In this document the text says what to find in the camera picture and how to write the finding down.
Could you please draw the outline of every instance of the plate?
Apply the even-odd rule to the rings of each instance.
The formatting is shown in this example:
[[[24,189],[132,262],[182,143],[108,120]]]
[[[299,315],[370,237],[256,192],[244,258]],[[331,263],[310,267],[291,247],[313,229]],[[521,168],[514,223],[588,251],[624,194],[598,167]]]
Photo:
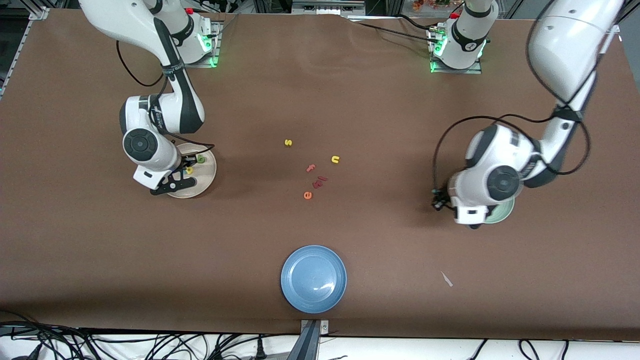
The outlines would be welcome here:
[[[192,152],[198,152],[206,150],[207,147],[202,145],[197,145],[194,143],[182,143],[177,146],[178,151],[181,154],[191,154]],[[205,158],[205,162],[200,164],[193,165],[193,173],[191,175],[187,175],[183,172],[182,176],[186,179],[189,177],[194,177],[196,179],[196,185],[191,188],[186,188],[182,190],[178,190],[176,192],[167,193],[170,197],[176,197],[178,199],[188,199],[190,197],[198,196],[203,193],[209,185],[213,182],[213,179],[216,177],[216,171],[218,169],[218,164],[216,163],[216,157],[213,156],[213,152],[211,150],[205,151],[200,154]],[[179,174],[174,174],[173,178],[178,180],[180,179]]]
[[[347,287],[340,257],[320,245],[301,247],[282,267],[280,286],[287,301],[308,314],[324,313],[338,304]]]
[[[515,203],[516,203],[516,199],[512,197],[507,202],[499,204],[498,206],[495,207],[495,209],[493,209],[493,211],[491,212],[491,216],[486,217],[486,219],[484,220],[484,223],[497,224],[503,221],[511,214]]]

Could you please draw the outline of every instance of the green led light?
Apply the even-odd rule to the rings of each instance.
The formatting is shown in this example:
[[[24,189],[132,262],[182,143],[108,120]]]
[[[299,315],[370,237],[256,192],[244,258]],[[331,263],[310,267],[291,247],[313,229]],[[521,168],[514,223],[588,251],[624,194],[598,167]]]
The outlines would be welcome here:
[[[218,56],[210,58],[209,65],[211,65],[211,67],[218,67]]]
[[[482,46],[480,47],[480,52],[478,53],[478,58],[480,59],[480,56],[482,56],[482,51],[484,50],[484,46],[486,45],[486,41],[484,41],[482,43]]]
[[[442,56],[444,47],[447,45],[447,37],[443,36],[442,40],[438,42],[438,45],[440,46],[436,46],[435,51],[433,53],[436,54],[437,56]]]
[[[211,48],[211,43],[209,41],[206,41],[206,40],[208,40],[208,39],[203,37],[203,36],[199,36],[198,37],[198,41],[200,41],[200,46],[202,46],[202,49],[204,51],[209,51],[209,49]]]

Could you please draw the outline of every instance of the black cable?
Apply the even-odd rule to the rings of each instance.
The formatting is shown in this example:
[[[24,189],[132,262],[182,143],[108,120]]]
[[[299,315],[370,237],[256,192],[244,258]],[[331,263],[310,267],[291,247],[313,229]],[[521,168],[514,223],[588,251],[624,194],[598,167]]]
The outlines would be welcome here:
[[[531,341],[527,339],[520,339],[520,341],[518,341],[518,348],[520,349],[520,353],[522,354],[522,356],[526,357],[528,360],[533,360],[524,352],[524,349],[522,348],[522,343],[527,343],[529,347],[531,347],[533,354],[536,356],[536,360],[540,360],[540,357],[538,356],[536,348],[534,348],[533,344],[531,344]]]
[[[270,338],[270,337],[273,337],[273,336],[285,336],[285,335],[300,335],[300,334],[291,334],[291,333],[267,334],[267,335],[260,335],[259,337],[261,337],[262,339],[264,339],[264,338]],[[240,345],[240,344],[244,344],[244,343],[247,343],[247,342],[249,342],[249,341],[255,341],[255,340],[258,340],[258,336],[255,336],[255,337],[253,337],[253,338],[249,338],[249,339],[245,339],[245,340],[243,340],[243,341],[238,341],[237,343],[231,344],[231,345],[229,345],[227,348],[222,349],[222,351],[220,351],[220,354],[222,354],[223,352],[225,352],[225,351],[229,350],[229,349],[230,349],[230,348],[232,348],[232,347],[236,347],[236,346],[238,346],[238,345]]]
[[[463,1],[463,2],[461,2],[460,4],[458,4],[458,5],[455,7],[455,9],[451,10],[451,13],[449,13],[449,16],[451,16],[451,14],[453,14],[454,12],[456,12],[456,10],[457,10],[457,9],[459,9],[459,8],[462,6],[462,4],[464,4],[464,3],[465,3],[464,1]],[[438,23],[437,23],[437,22],[435,22],[435,23],[433,23],[433,24],[431,24],[431,25],[426,25],[426,26],[425,26],[425,25],[420,25],[420,24],[418,24],[417,22],[413,21],[413,19],[411,19],[410,17],[408,17],[408,16],[406,16],[405,14],[402,14],[402,13],[397,13],[397,14],[395,14],[395,15],[394,15],[394,17],[401,17],[401,18],[403,18],[404,20],[407,20],[408,22],[410,22],[410,23],[411,23],[411,25],[415,26],[416,28],[422,29],[422,30],[428,30],[431,26],[436,26],[436,25],[438,25]]]
[[[417,35],[411,35],[411,34],[407,34],[407,33],[402,33],[400,31],[396,31],[396,30],[391,30],[391,29],[385,29],[385,28],[381,28],[379,26],[375,26],[375,25],[369,25],[369,24],[363,24],[362,22],[357,22],[358,24],[362,25],[362,26],[366,26],[368,28],[372,28],[372,29],[378,29],[378,30],[382,30],[382,31],[386,31],[388,33],[393,33],[393,34],[398,34],[398,35],[402,35],[404,37],[410,37],[410,38],[416,38],[416,39],[420,39],[420,40],[424,40],[427,42],[438,42],[436,39],[432,39],[432,38],[426,38],[426,37],[419,37]]]
[[[394,17],[401,17],[404,20],[407,20],[409,23],[411,23],[411,25],[415,26],[416,28],[423,29],[423,30],[428,30],[429,29],[429,26],[420,25],[417,22],[413,21],[412,18],[410,18],[409,16],[407,16],[405,14],[397,13],[397,14],[394,15]]]
[[[222,352],[224,352],[226,349],[230,348],[232,345],[230,345],[227,348],[225,348],[225,347],[227,345],[231,344],[231,341],[234,341],[238,337],[240,337],[240,334],[231,334],[228,338],[226,338],[222,342],[220,342],[220,339],[222,338],[222,335],[218,336],[218,339],[216,340],[216,347],[213,349],[211,354],[206,359],[207,360],[216,360],[217,358],[221,357],[222,356]]]
[[[149,353],[147,354],[147,356],[145,357],[145,360],[152,360],[154,358],[154,356],[156,354],[158,354],[160,352],[160,350],[162,350],[165,346],[169,345],[173,340],[180,338],[179,334],[173,335],[173,339],[168,339],[168,341],[166,343],[163,344],[163,342],[167,339],[164,339],[163,341],[160,341],[156,346],[154,346],[151,351],[149,351]]]
[[[164,83],[162,85],[162,88],[160,89],[160,92],[157,95],[158,99],[164,93],[164,90],[166,89],[166,85],[167,85],[168,82],[169,82],[169,79],[168,78],[164,78]],[[151,115],[151,110],[152,110],[152,107],[149,106],[149,109],[147,110],[149,119],[153,119],[153,116]],[[179,135],[176,135],[174,133],[171,133],[171,132],[169,132],[169,131],[167,131],[165,129],[158,129],[158,130],[160,131],[161,134],[166,134],[166,135],[172,136],[172,137],[174,137],[176,139],[182,140],[183,142],[189,142],[189,143],[192,143],[192,144],[195,144],[195,145],[201,145],[201,146],[207,147],[206,149],[204,149],[202,151],[194,152],[193,154],[189,154],[189,155],[201,154],[201,153],[207,152],[207,151],[209,151],[209,150],[211,150],[211,149],[213,149],[215,147],[215,145],[212,144],[212,143],[197,142],[197,141],[189,140],[187,138],[183,138],[182,136],[179,136]]]
[[[101,343],[143,343],[145,341],[152,341],[152,340],[158,340],[158,337],[156,336],[155,338],[148,338],[148,339],[133,339],[133,340],[107,340],[107,339],[97,339],[94,338],[92,335],[91,336],[91,340],[92,341],[99,341]]]
[[[138,80],[138,78],[136,78],[136,76],[131,72],[131,70],[129,70],[129,67],[127,66],[127,64],[124,62],[124,59],[122,58],[122,54],[120,53],[120,41],[119,40],[116,40],[116,51],[118,51],[118,58],[120,59],[120,62],[122,63],[122,66],[124,66],[124,69],[129,73],[129,75],[133,78],[133,80],[135,80],[138,84],[150,88],[151,86],[154,86],[155,84],[159,83],[160,80],[162,80],[164,74],[160,74],[160,77],[157,80],[155,80],[153,83],[151,83],[151,84],[145,84],[142,81]]]
[[[267,354],[264,352],[264,345],[262,344],[262,335],[258,335],[258,346],[255,351],[255,360],[265,360],[267,358]]]
[[[193,339],[195,339],[195,338],[197,338],[197,337],[200,337],[200,336],[204,336],[204,335],[197,334],[197,335],[194,335],[194,336],[192,336],[192,337],[188,338],[187,340],[182,340],[182,339],[180,339],[180,338],[178,337],[178,345],[177,345],[176,347],[174,347],[174,348],[173,348],[173,350],[171,350],[171,352],[169,352],[168,354],[166,354],[165,356],[163,356],[163,357],[162,357],[162,359],[163,359],[163,360],[167,360],[167,359],[168,359],[172,354],[176,354],[177,352],[181,352],[181,351],[189,352],[189,357],[190,357],[190,358],[193,358],[193,356],[195,356],[195,352],[194,352],[194,351],[193,351],[193,349],[192,349],[192,348],[187,344],[187,342],[189,342],[189,341],[191,341],[191,340],[193,340]]]
[[[622,15],[622,17],[616,22],[617,24],[621,23],[624,19],[626,19],[629,15],[631,15],[632,12],[634,12],[636,10],[636,8],[638,7],[638,5],[640,5],[640,3],[637,3],[636,5],[634,5],[633,8],[631,8],[631,10],[629,10],[628,12],[626,12],[624,15]]]
[[[449,131],[451,131],[454,127],[462,124],[463,122],[467,122],[469,120],[478,120],[478,119],[486,119],[486,120],[493,120],[494,122],[500,122],[501,124],[505,124],[507,126],[512,127],[513,129],[516,129],[517,131],[519,131],[520,133],[522,133],[527,139],[528,141],[530,141],[531,143],[535,143],[536,141],[533,139],[533,137],[531,137],[526,131],[524,131],[523,129],[519,128],[518,126],[503,120],[504,117],[507,116],[516,116],[518,118],[521,119],[525,119],[527,120],[527,118],[522,117],[520,115],[514,115],[514,114],[507,114],[507,115],[503,115],[501,117],[491,117],[491,116],[473,116],[473,117],[467,117],[461,120],[456,121],[455,123],[453,123],[451,126],[449,126],[444,133],[442,134],[442,136],[440,137],[440,139],[438,140],[438,143],[436,145],[436,149],[435,152],[433,153],[433,164],[432,164],[432,175],[433,175],[433,189],[434,191],[438,191],[440,189],[439,185],[438,185],[438,181],[437,181],[437,161],[438,161],[438,153],[440,152],[440,146],[442,145],[442,142],[444,141],[444,138],[447,136],[447,134],[449,133]],[[545,120],[531,120],[528,119],[532,122],[538,121],[538,122],[544,122],[544,121],[548,121],[547,119]],[[559,171],[556,170],[554,168],[551,167],[551,165],[549,165],[549,163],[547,163],[542,157],[540,157],[539,161],[542,162],[546,167],[547,170],[549,170],[551,173],[555,174],[555,175],[570,175],[573,174],[574,172],[578,171],[586,162],[587,158],[589,158],[589,155],[591,153],[591,135],[589,134],[589,131],[587,129],[587,127],[584,125],[584,123],[582,121],[578,121],[577,122],[578,125],[582,128],[582,131],[584,132],[584,139],[585,139],[585,143],[586,143],[586,149],[584,151],[584,155],[582,157],[582,159],[580,160],[580,162],[578,163],[578,165],[576,165],[573,169],[569,170],[569,171]]]
[[[111,354],[109,354],[108,352],[106,352],[106,351],[105,351],[105,350],[104,350],[100,345],[98,345],[98,344],[95,342],[95,340],[94,340],[94,345],[95,345],[95,347],[97,347],[97,348],[98,348],[98,350],[100,350],[103,354],[107,355],[110,359],[112,359],[112,360],[119,360],[118,358],[113,357]]]
[[[522,119],[522,120],[524,120],[524,121],[532,122],[532,123],[534,123],[534,124],[542,124],[542,123],[544,123],[544,122],[548,122],[549,120],[551,120],[551,119],[553,119],[553,118],[554,118],[554,116],[553,116],[553,115],[551,115],[551,116],[549,116],[549,117],[548,117],[548,118],[546,118],[546,119],[534,120],[534,119],[530,119],[530,118],[528,118],[528,117],[524,117],[524,116],[522,116],[522,115],[518,115],[518,114],[504,114],[504,115],[503,115],[503,116],[501,116],[501,117],[516,117],[516,118],[518,118],[518,119]]]
[[[562,356],[560,357],[560,360],[564,360],[567,350],[569,350],[569,340],[564,341],[564,349],[562,350]]]
[[[469,360],[476,360],[478,358],[478,355],[480,355],[480,350],[482,350],[482,348],[484,347],[484,344],[486,344],[487,341],[489,341],[489,339],[484,339],[480,343],[480,345],[476,349],[476,352],[474,353],[474,355],[472,357],[469,358]]]
[[[0,312],[3,313],[7,313],[7,314],[11,314],[13,316],[16,316],[20,319],[22,319],[23,321],[21,322],[0,322],[0,327],[15,327],[15,326],[21,326],[21,327],[31,327],[34,330],[38,331],[38,340],[40,341],[40,343],[47,347],[48,349],[52,350],[54,352],[54,356],[57,359],[58,356],[61,356],[63,359],[64,357],[61,355],[61,353],[59,353],[56,349],[55,346],[53,345],[53,340],[59,341],[64,343],[68,348],[69,348],[69,352],[70,354],[72,354],[72,357],[77,357],[78,359],[82,360],[84,359],[84,356],[82,355],[82,352],[78,349],[78,348],[74,348],[73,345],[71,343],[69,343],[67,341],[67,339],[65,339],[64,336],[62,336],[61,334],[57,333],[56,331],[54,331],[54,329],[52,328],[51,325],[47,325],[47,324],[42,324],[42,323],[38,323],[36,321],[32,321],[29,318],[27,318],[24,315],[15,313],[13,311],[9,311],[9,310],[4,310],[4,309],[0,309]],[[75,330],[75,329],[71,329],[68,327],[58,327],[60,329],[64,329],[64,330],[71,330],[73,332],[78,332],[80,333],[83,338],[84,338],[84,334]],[[100,360],[100,357],[93,353],[96,356],[96,360]]]
[[[520,3],[518,4],[518,6],[516,6],[516,8],[513,10],[513,13],[511,14],[510,19],[513,18],[513,16],[516,14],[516,12],[518,12],[518,10],[520,9],[520,7],[522,6],[522,4],[524,3],[524,0],[520,1]]]
[[[27,356],[27,360],[38,360],[40,357],[40,350],[42,349],[42,344],[38,344],[33,351]]]

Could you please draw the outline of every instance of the black wire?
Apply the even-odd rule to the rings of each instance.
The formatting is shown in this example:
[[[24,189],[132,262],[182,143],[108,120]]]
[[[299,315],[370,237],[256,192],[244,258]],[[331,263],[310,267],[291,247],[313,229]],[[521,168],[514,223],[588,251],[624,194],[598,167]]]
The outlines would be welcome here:
[[[229,347],[225,348],[227,345],[229,345],[231,343],[231,341],[237,339],[238,337],[240,337],[240,334],[231,334],[228,338],[224,339],[222,342],[220,341],[220,339],[222,338],[223,335],[218,336],[218,339],[216,340],[216,347],[213,349],[213,351],[211,352],[211,354],[206,357],[207,360],[213,360],[215,357],[217,356],[221,356],[222,352],[225,351],[226,349],[228,349]]]
[[[478,355],[480,355],[480,350],[482,350],[482,348],[484,347],[484,344],[486,344],[486,342],[489,339],[484,339],[480,345],[478,346],[478,348],[476,349],[476,352],[474,353],[474,355],[472,357],[469,358],[469,360],[476,360],[478,358]]]
[[[97,339],[91,336],[92,341],[99,341],[101,343],[142,343],[145,341],[158,340],[158,337],[148,338],[148,339],[133,339],[133,340],[107,340],[107,339]]]
[[[560,357],[560,360],[564,360],[567,350],[569,350],[569,340],[564,341],[564,349],[562,350],[562,356]]]
[[[149,351],[149,353],[148,353],[148,354],[147,354],[147,356],[145,357],[145,360],[151,360],[151,359],[153,359],[153,358],[154,358],[154,355],[156,355],[157,353],[159,353],[159,352],[160,352],[160,350],[162,350],[165,346],[169,345],[173,340],[175,340],[175,339],[177,339],[177,338],[180,338],[180,335],[179,335],[179,334],[173,335],[173,339],[168,339],[168,338],[166,338],[166,339],[164,339],[163,341],[160,341],[156,346],[154,346],[154,347],[151,349],[151,351]]]
[[[215,350],[214,350],[214,352],[211,354],[211,357],[209,357],[208,359],[213,359],[213,357],[214,357],[215,355],[222,355],[222,353],[223,353],[223,352],[225,352],[225,351],[229,350],[230,348],[232,348],[232,347],[236,347],[236,346],[238,346],[238,345],[240,345],[240,344],[247,343],[247,342],[249,342],[249,341],[256,341],[256,340],[258,340],[259,338],[264,339],[264,338],[270,338],[270,337],[273,337],[273,336],[285,336],[285,335],[300,335],[300,334],[283,333],[283,334],[267,334],[267,335],[260,335],[260,336],[256,336],[256,337],[253,337],[253,338],[245,339],[245,340],[243,340],[243,341],[238,341],[237,343],[231,344],[231,345],[229,345],[228,347],[226,347],[226,348],[222,349],[222,351],[218,352],[217,354],[216,354],[216,352],[215,352]]]
[[[507,126],[512,127],[513,129],[516,129],[517,131],[519,131],[520,133],[522,133],[527,139],[528,141],[530,141],[531,143],[535,143],[536,141],[534,140],[533,137],[531,137],[526,131],[524,131],[523,129],[519,128],[518,126],[503,120],[504,117],[507,116],[515,116],[518,117],[520,119],[525,119],[531,122],[546,122],[548,121],[548,119],[544,119],[544,120],[531,120],[528,118],[525,118],[523,116],[520,115],[515,115],[515,114],[507,114],[507,115],[503,115],[501,117],[491,117],[491,116],[473,116],[473,117],[467,117],[461,120],[456,121],[455,123],[451,124],[451,126],[449,126],[444,133],[442,133],[442,136],[440,137],[440,139],[438,140],[438,143],[436,145],[436,149],[435,152],[433,153],[433,164],[432,164],[432,175],[433,175],[433,189],[434,190],[439,190],[440,187],[438,186],[438,181],[437,181],[437,161],[438,161],[438,153],[440,152],[440,146],[442,145],[442,142],[444,141],[445,137],[447,136],[447,134],[449,133],[449,131],[451,131],[454,127],[462,124],[463,122],[467,122],[469,120],[478,120],[478,119],[486,119],[486,120],[493,120],[494,122],[500,122],[501,124],[505,124]],[[589,130],[587,129],[586,125],[584,125],[584,123],[582,121],[578,121],[577,122],[578,125],[582,128],[582,131],[584,132],[584,139],[585,139],[585,143],[586,143],[586,148],[584,151],[584,155],[582,157],[582,159],[580,160],[580,162],[578,163],[578,165],[576,165],[573,169],[569,170],[569,171],[559,171],[556,170],[554,168],[551,167],[551,165],[549,165],[549,163],[547,163],[542,157],[539,158],[539,161],[542,162],[547,170],[549,170],[551,173],[555,174],[555,175],[570,175],[573,174],[574,172],[580,170],[580,168],[584,165],[584,163],[587,161],[587,158],[589,158],[589,155],[591,154],[591,135],[589,134]]]
[[[17,340],[17,339],[14,339],[13,337],[14,336],[20,336],[20,335],[26,334],[28,332],[33,332],[33,330],[31,330],[31,329],[23,330],[23,331],[20,331],[20,332],[14,332],[14,330],[15,330],[15,328],[12,327],[10,333],[8,333],[8,334],[0,334],[0,338],[2,338],[3,336],[11,336],[11,340]]]
[[[456,6],[456,8],[455,8],[455,9],[451,10],[451,13],[449,14],[449,16],[451,16],[451,14],[452,14],[452,13],[456,12],[456,10],[457,10],[457,9],[459,9],[459,8],[460,8],[464,3],[465,3],[464,1],[463,1],[463,2],[461,2],[460,4],[458,4],[458,5]]]
[[[362,25],[362,26],[366,26],[368,28],[373,28],[373,29],[378,29],[378,30],[382,30],[382,31],[386,31],[389,33],[393,33],[393,34],[398,34],[398,35],[402,35],[404,37],[410,37],[410,38],[416,38],[416,39],[420,39],[420,40],[424,40],[427,42],[438,42],[436,39],[432,39],[432,38],[426,38],[426,37],[419,37],[417,35],[411,35],[411,34],[407,34],[407,33],[402,33],[400,31],[396,31],[396,30],[391,30],[391,29],[385,29],[385,28],[381,28],[379,26],[375,26],[375,25],[369,25],[369,24],[363,24],[362,22],[357,22],[358,24]]]
[[[58,356],[61,356],[63,359],[64,357],[55,349],[55,346],[53,345],[53,340],[59,341],[64,343],[68,348],[69,348],[69,352],[72,354],[72,357],[77,356],[78,359],[84,359],[84,356],[82,355],[82,352],[78,349],[78,348],[74,348],[73,345],[71,345],[71,343],[69,343],[67,341],[67,339],[65,339],[64,336],[62,336],[61,334],[57,333],[56,331],[54,331],[52,329],[51,325],[47,325],[47,324],[42,324],[42,323],[38,323],[36,321],[32,321],[29,318],[27,318],[24,315],[18,314],[16,312],[13,311],[9,311],[9,310],[4,310],[4,309],[0,309],[0,312],[2,313],[7,313],[7,314],[11,314],[13,316],[16,316],[18,318],[21,318],[23,321],[21,322],[0,322],[0,327],[15,327],[17,326],[21,326],[21,327],[32,327],[34,330],[38,331],[38,340],[40,341],[40,343],[49,348],[50,350],[52,350],[54,352],[54,356],[57,359]],[[79,334],[81,334],[81,336],[84,338],[84,334],[82,332],[79,332],[75,329],[71,329],[68,327],[58,327],[60,329],[64,329],[64,330],[71,330],[72,332],[78,332]],[[96,360],[100,360],[100,357],[94,353],[94,355],[96,356]]]
[[[201,335],[201,334],[194,335],[194,336],[192,336],[192,337],[188,338],[187,340],[182,340],[182,339],[180,339],[180,338],[178,337],[178,342],[179,342],[179,343],[178,343],[178,345],[177,345],[176,347],[174,347],[174,348],[173,348],[173,350],[171,350],[171,352],[169,352],[168,354],[166,354],[165,356],[163,356],[163,357],[162,357],[162,359],[163,359],[163,360],[166,360],[166,359],[168,359],[172,354],[176,354],[177,352],[181,352],[181,351],[187,351],[187,352],[189,352],[189,357],[190,357],[190,358],[193,358],[193,356],[195,356],[195,352],[194,352],[194,351],[193,351],[193,349],[192,349],[192,348],[187,344],[187,342],[189,342],[189,341],[191,341],[191,340],[193,340],[193,339],[195,339],[195,338],[197,338],[197,337],[200,337],[200,336],[204,336],[204,335]]]
[[[423,29],[423,30],[428,30],[429,27],[432,26],[432,25],[430,25],[430,26],[420,25],[417,22],[413,21],[413,19],[411,19],[409,16],[407,16],[407,15],[405,15],[403,13],[397,13],[397,14],[394,15],[394,17],[401,17],[404,20],[407,20],[409,23],[411,23],[411,25],[415,26],[416,28]]]
[[[526,357],[528,360],[533,360],[524,352],[524,349],[522,348],[522,343],[527,343],[529,347],[531,347],[531,350],[533,350],[533,354],[536,356],[536,360],[540,360],[540,357],[538,356],[536,348],[534,348],[533,345],[531,344],[531,341],[527,339],[521,339],[520,341],[518,341],[518,348],[520,349],[520,353],[522,354],[522,356]]]
[[[160,80],[162,80],[164,74],[160,74],[160,77],[157,80],[155,80],[153,83],[151,83],[151,84],[145,84],[142,81],[138,80],[138,78],[136,78],[136,76],[131,72],[131,70],[129,70],[129,67],[127,66],[127,64],[124,62],[124,59],[122,58],[122,54],[120,53],[120,41],[119,40],[116,40],[116,51],[118,51],[118,58],[120,59],[120,62],[122,63],[122,66],[124,66],[124,69],[129,73],[129,75],[133,78],[133,80],[135,80],[138,84],[150,88],[151,86],[154,86],[155,84],[159,83]]]
[[[168,79],[168,78],[164,78],[164,83],[163,83],[163,85],[162,85],[162,88],[160,89],[160,92],[159,92],[159,93],[158,93],[158,95],[157,95],[157,98],[158,98],[158,99],[160,99],[160,96],[164,93],[164,90],[166,89],[166,84],[167,84],[168,82],[169,82],[169,79]],[[149,119],[153,119],[153,116],[151,115],[151,110],[152,110],[152,107],[151,107],[151,106],[149,106],[149,109],[147,110],[147,113],[148,113]],[[189,139],[187,139],[187,138],[183,138],[183,137],[182,137],[182,136],[180,136],[180,135],[176,135],[176,134],[174,134],[174,133],[171,133],[171,132],[169,132],[169,131],[167,131],[167,130],[165,130],[165,129],[162,129],[162,130],[158,129],[158,130],[160,131],[160,133],[161,133],[161,134],[166,134],[166,135],[172,136],[172,137],[174,137],[174,138],[176,138],[176,139],[182,140],[183,142],[189,142],[189,143],[192,143],[192,144],[195,144],[195,145],[201,145],[201,146],[205,146],[205,147],[207,147],[206,149],[204,149],[204,150],[202,150],[202,151],[194,152],[193,154],[189,154],[189,155],[197,155],[197,154],[201,154],[201,153],[203,153],[203,152],[207,152],[207,151],[209,151],[209,150],[211,150],[211,149],[213,149],[213,148],[215,147],[215,145],[214,145],[214,144],[212,144],[212,143],[197,142],[197,141],[189,140]]]
[[[626,19],[629,15],[631,15],[632,12],[634,12],[636,10],[636,8],[638,7],[638,5],[640,5],[640,3],[637,3],[636,5],[634,5],[633,8],[631,8],[631,10],[629,10],[627,13],[625,13],[624,15],[622,15],[622,17],[620,18],[620,20],[618,20],[616,23],[621,23],[622,20]]]
[[[522,0],[522,1],[518,4],[518,6],[516,6],[516,8],[513,10],[513,13],[512,13],[512,15],[511,15],[510,19],[512,19],[512,18],[513,18],[513,16],[516,14],[516,12],[518,12],[518,10],[519,10],[519,9],[520,9],[520,7],[522,6],[522,4],[524,4],[524,0]]]
[[[95,343],[94,340],[94,345],[98,348],[98,350],[100,350],[103,354],[107,355],[108,357],[110,357],[112,360],[119,360],[115,357],[113,357],[111,354],[109,354],[108,352],[106,352],[102,347],[100,347],[100,345],[98,345],[97,343]]]

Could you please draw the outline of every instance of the small white paper scrap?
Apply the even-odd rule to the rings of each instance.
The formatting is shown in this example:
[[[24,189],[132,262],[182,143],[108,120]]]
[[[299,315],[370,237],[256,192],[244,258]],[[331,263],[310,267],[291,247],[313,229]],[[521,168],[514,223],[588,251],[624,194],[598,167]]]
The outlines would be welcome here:
[[[442,277],[444,277],[444,281],[446,281],[447,284],[449,284],[449,287],[452,287],[453,282],[451,282],[451,280],[449,280],[449,278],[443,272],[440,272],[440,273],[442,274]]]

